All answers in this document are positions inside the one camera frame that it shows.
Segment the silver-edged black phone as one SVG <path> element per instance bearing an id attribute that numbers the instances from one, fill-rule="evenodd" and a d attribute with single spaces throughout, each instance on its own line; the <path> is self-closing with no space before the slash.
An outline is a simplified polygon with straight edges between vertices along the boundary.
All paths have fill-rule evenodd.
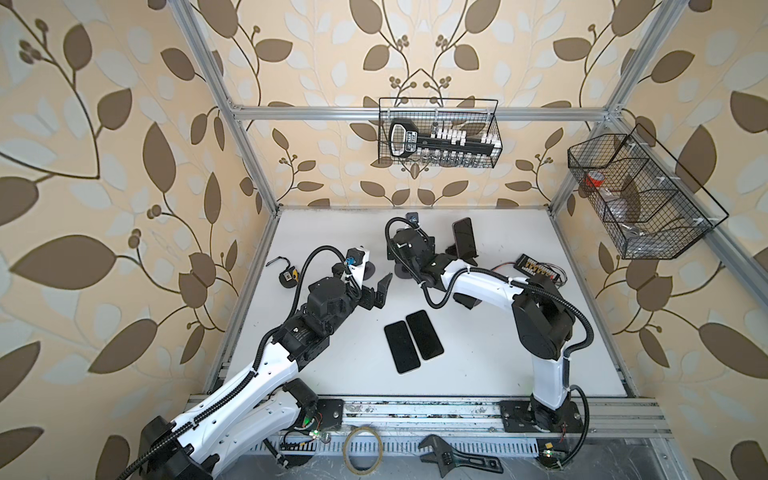
<path id="1" fill-rule="evenodd" d="M 406 323 L 424 360 L 431 360 L 444 353 L 444 347 L 425 310 L 407 315 Z"/>

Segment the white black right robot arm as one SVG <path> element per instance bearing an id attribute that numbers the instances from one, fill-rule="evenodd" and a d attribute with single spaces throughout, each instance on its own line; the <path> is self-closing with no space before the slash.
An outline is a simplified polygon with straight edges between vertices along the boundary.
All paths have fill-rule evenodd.
<path id="1" fill-rule="evenodd" d="M 533 391 L 523 421 L 541 431 L 564 430 L 573 417 L 571 355 L 593 343 L 594 329 L 553 280 L 543 274 L 510 278 L 437 253 L 415 213 L 388 220 L 384 238 L 387 258 L 416 281 L 430 308 L 441 309 L 460 294 L 513 316 L 519 342 L 532 355 Z"/>

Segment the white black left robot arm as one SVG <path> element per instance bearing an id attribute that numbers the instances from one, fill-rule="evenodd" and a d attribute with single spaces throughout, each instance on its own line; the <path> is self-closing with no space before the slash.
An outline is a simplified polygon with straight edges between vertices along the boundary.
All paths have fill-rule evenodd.
<path id="1" fill-rule="evenodd" d="M 296 287 L 287 319 L 260 340 L 254 360 L 195 407 L 172 421 L 158 416 L 142 430 L 129 479 L 215 479 L 270 436 L 316 417 L 316 394 L 298 375 L 330 344 L 356 308 L 383 308 L 393 279 L 364 284 L 368 251 L 323 245 L 336 256 L 330 275 Z"/>

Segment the dark phone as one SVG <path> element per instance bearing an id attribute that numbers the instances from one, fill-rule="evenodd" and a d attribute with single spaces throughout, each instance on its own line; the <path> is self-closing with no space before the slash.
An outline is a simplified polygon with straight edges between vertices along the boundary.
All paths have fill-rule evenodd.
<path id="1" fill-rule="evenodd" d="M 405 374 L 421 366 L 419 354 L 405 321 L 386 325 L 384 334 L 398 374 Z"/>

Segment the green-cased phone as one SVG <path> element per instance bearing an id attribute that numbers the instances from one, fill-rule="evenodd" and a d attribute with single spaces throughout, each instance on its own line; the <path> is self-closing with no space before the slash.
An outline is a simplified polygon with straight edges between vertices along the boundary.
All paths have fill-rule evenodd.
<path id="1" fill-rule="evenodd" d="M 481 303 L 479 299 L 461 293 L 454 293 L 453 300 L 469 310 L 472 310 Z"/>

